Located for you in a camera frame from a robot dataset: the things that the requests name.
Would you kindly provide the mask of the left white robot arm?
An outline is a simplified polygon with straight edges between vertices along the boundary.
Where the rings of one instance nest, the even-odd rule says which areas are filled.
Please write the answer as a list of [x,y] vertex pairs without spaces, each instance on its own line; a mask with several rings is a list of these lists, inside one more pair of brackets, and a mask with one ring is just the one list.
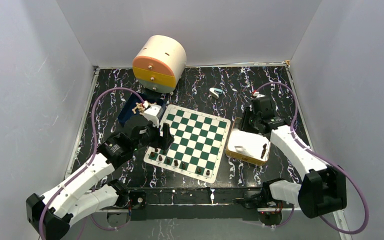
[[154,125],[142,115],[132,116],[102,144],[95,147],[91,158],[67,179],[51,190],[26,199],[29,223],[43,240],[60,240],[70,227],[97,210],[115,206],[127,207],[130,191],[118,180],[89,190],[133,158],[143,147],[166,151],[174,142],[170,125]]

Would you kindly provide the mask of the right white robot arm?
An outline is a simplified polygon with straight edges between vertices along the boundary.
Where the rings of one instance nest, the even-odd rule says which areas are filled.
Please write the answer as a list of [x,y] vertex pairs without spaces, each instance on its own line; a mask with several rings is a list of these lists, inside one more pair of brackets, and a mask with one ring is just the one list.
[[260,96],[246,107],[239,128],[268,139],[290,160],[301,183],[278,178],[262,185],[261,199],[268,207],[280,201],[301,208],[308,218],[316,218],[347,206],[346,178],[343,173],[310,153],[311,148],[293,132],[290,123],[276,116],[274,102]]

